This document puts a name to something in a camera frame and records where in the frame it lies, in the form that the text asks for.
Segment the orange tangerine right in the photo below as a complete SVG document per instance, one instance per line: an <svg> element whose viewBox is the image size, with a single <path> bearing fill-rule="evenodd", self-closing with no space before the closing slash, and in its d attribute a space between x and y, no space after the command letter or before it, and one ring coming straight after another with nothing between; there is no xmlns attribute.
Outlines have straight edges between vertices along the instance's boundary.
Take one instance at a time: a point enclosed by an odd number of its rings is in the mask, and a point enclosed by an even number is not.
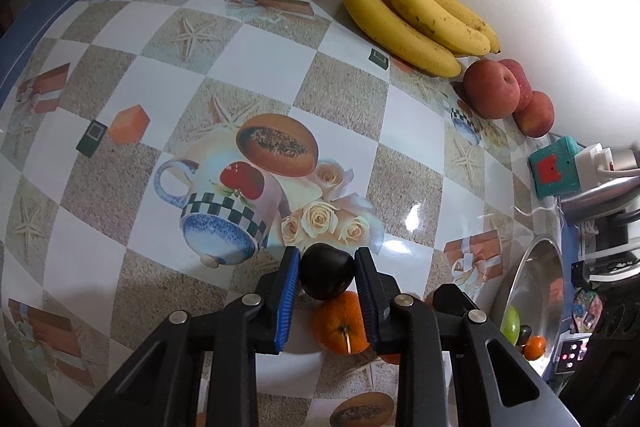
<svg viewBox="0 0 640 427"><path fill-rule="evenodd" d="M380 355L380 358L386 362L393 365L398 365L400 362L400 355Z"/></svg>

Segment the black power adapter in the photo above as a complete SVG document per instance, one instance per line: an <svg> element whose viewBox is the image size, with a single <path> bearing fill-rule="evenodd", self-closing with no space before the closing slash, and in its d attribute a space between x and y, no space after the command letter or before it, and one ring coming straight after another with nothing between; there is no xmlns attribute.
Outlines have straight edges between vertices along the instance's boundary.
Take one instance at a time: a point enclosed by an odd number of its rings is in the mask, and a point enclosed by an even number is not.
<svg viewBox="0 0 640 427"><path fill-rule="evenodd" d="M572 264L570 268L570 280L576 291L578 291L578 289L589 291L591 288L590 270L585 261L577 261Z"/></svg>

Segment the steel thermos jug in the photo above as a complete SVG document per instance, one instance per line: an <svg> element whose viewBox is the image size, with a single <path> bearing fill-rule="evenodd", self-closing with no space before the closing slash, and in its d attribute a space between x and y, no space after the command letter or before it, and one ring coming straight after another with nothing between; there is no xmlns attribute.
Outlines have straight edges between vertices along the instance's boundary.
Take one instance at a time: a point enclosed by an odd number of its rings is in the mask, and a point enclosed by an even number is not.
<svg viewBox="0 0 640 427"><path fill-rule="evenodd" d="M614 215L639 197L639 178L617 178L590 190L559 200L568 223L580 223Z"/></svg>

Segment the green mango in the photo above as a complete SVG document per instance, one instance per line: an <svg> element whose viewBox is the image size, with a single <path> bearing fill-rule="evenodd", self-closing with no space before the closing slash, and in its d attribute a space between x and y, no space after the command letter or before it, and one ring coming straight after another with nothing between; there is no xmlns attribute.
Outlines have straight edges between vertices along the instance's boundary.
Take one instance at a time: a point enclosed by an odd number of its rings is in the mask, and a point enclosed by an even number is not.
<svg viewBox="0 0 640 427"><path fill-rule="evenodd" d="M509 340L511 345L515 346L518 343L518 337L520 337L521 319L518 310L514 306L509 305L504 311L500 331L503 336Z"/></svg>

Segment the small tangerine in bowl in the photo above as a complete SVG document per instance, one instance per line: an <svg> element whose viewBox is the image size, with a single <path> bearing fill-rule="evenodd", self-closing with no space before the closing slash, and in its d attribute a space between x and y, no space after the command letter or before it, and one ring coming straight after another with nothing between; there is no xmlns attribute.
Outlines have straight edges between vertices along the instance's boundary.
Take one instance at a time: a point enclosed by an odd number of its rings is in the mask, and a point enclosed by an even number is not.
<svg viewBox="0 0 640 427"><path fill-rule="evenodd" d="M530 336L523 347L523 355L527 361L536 361L540 359L547 348L547 341L544 336Z"/></svg>

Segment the orange tangerine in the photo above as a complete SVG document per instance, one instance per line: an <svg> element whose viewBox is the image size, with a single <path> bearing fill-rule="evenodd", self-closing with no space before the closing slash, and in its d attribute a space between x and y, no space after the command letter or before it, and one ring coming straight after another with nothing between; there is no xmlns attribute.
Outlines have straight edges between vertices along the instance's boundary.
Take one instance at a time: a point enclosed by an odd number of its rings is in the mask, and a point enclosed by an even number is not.
<svg viewBox="0 0 640 427"><path fill-rule="evenodd" d="M369 347L355 291L345 291L316 306L310 327L318 343L334 355L359 355Z"/></svg>
<svg viewBox="0 0 640 427"><path fill-rule="evenodd" d="M393 365L398 365L400 362L400 355L380 355L380 358L386 362Z"/></svg>

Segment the teal toy box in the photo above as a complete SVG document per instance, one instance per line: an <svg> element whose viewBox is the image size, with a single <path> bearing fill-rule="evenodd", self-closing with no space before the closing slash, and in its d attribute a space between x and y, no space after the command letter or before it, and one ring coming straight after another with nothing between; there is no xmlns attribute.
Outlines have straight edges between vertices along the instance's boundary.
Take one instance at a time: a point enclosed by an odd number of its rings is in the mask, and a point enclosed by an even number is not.
<svg viewBox="0 0 640 427"><path fill-rule="evenodd" d="M581 150L577 142L567 135L528 156L538 198L580 191L575 156Z"/></svg>

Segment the dark plum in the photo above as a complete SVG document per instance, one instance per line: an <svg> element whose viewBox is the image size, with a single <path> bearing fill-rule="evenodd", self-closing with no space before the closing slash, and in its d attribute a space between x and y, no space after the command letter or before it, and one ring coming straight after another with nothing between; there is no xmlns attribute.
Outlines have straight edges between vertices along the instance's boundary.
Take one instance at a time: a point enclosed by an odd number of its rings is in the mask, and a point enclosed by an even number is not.
<svg viewBox="0 0 640 427"><path fill-rule="evenodd" d="M325 243L311 245L300 258L300 285L312 299L326 301L342 295L355 272L352 255Z"/></svg>
<svg viewBox="0 0 640 427"><path fill-rule="evenodd" d="M532 328L529 325L522 324L518 331L518 339L516 340L516 347L524 347L532 335Z"/></svg>

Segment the red apple front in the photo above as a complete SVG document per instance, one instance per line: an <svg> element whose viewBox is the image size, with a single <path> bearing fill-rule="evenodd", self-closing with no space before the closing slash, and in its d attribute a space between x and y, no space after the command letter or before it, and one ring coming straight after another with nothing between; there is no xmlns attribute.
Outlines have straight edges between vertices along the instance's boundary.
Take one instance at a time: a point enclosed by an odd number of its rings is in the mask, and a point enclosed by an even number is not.
<svg viewBox="0 0 640 427"><path fill-rule="evenodd" d="M471 64L462 84L472 109L485 119L510 116L520 101L520 86L515 77L496 61L480 60Z"/></svg>

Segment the red apple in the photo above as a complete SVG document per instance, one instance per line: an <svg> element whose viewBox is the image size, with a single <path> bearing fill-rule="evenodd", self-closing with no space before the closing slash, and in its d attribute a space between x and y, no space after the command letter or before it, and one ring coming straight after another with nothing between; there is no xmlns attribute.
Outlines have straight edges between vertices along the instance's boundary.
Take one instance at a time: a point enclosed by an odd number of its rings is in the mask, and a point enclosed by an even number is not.
<svg viewBox="0 0 640 427"><path fill-rule="evenodd" d="M554 117L551 98L541 91L534 91L529 103L513 114L518 129L531 138L540 138L548 133L554 124Z"/></svg>
<svg viewBox="0 0 640 427"><path fill-rule="evenodd" d="M485 119L510 116L520 101L520 86L515 77L496 61L480 60L471 64L462 84L472 109Z"/></svg>
<svg viewBox="0 0 640 427"><path fill-rule="evenodd" d="M523 66L518 61L512 60L512 58L503 58L502 60L499 60L499 63L510 70L518 83L518 87L520 88L520 99L518 100L518 106L516 106L515 109L515 113L518 113L530 102L533 95L532 86L526 77Z"/></svg>

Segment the yellow banana bunch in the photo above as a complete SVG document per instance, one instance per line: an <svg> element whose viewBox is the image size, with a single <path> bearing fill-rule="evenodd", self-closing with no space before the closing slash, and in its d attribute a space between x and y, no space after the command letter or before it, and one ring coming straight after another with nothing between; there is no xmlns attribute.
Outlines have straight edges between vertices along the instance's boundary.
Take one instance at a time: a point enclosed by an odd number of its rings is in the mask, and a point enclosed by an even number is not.
<svg viewBox="0 0 640 427"><path fill-rule="evenodd" d="M454 78L460 57L500 51L497 33L458 0L342 0L363 33L425 74Z"/></svg>

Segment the smartphone on stand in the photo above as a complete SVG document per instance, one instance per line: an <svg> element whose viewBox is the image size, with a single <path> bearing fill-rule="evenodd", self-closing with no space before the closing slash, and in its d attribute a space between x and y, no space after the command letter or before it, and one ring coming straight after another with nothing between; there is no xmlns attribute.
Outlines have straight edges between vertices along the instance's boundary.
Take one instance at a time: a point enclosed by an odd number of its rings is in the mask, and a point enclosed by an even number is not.
<svg viewBox="0 0 640 427"><path fill-rule="evenodd" d="M568 335L563 337L555 353L555 373L571 374L578 369L587 354L590 336Z"/></svg>

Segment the red apple middle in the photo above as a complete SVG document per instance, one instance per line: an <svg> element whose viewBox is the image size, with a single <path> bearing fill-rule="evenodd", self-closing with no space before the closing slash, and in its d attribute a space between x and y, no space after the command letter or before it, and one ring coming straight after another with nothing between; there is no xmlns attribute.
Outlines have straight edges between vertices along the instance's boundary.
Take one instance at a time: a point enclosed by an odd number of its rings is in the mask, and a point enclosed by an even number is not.
<svg viewBox="0 0 640 427"><path fill-rule="evenodd" d="M518 83L518 87L520 88L520 99L518 100L518 106L516 106L515 109L515 113L518 113L530 102L533 95L532 86L526 77L523 66L518 61L512 60L512 58L503 58L502 60L499 60L499 63L510 70Z"/></svg>

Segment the red apple right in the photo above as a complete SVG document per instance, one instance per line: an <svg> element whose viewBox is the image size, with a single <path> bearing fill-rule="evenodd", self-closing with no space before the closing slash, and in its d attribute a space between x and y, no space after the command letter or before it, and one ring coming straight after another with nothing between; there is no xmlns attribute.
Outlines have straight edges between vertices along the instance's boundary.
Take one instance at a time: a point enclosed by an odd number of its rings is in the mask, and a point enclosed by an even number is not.
<svg viewBox="0 0 640 427"><path fill-rule="evenodd" d="M548 133L554 124L554 117L551 98L541 91L534 91L529 103L513 114L518 129L531 138L540 138Z"/></svg>

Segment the orange tangerine left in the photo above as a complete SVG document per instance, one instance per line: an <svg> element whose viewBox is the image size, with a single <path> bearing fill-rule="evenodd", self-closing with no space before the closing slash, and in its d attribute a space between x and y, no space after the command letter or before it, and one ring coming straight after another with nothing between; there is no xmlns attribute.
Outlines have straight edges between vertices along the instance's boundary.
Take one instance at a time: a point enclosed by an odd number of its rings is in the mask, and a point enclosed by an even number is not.
<svg viewBox="0 0 640 427"><path fill-rule="evenodd" d="M334 355L359 355L369 347L355 291L345 291L316 306L310 327L318 343Z"/></svg>

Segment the stainless steel bowl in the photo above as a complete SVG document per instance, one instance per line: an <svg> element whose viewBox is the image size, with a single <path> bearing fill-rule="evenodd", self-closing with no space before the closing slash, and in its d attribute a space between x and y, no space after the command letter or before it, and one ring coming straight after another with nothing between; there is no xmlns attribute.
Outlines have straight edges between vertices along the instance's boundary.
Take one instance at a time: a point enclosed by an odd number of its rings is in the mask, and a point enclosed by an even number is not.
<svg viewBox="0 0 640 427"><path fill-rule="evenodd" d="M563 263L560 248L549 234L537 235L520 263L504 277L489 316L497 326L514 306L521 322L534 335L544 336L546 352L530 365L540 375L548 369L559 338L564 305Z"/></svg>

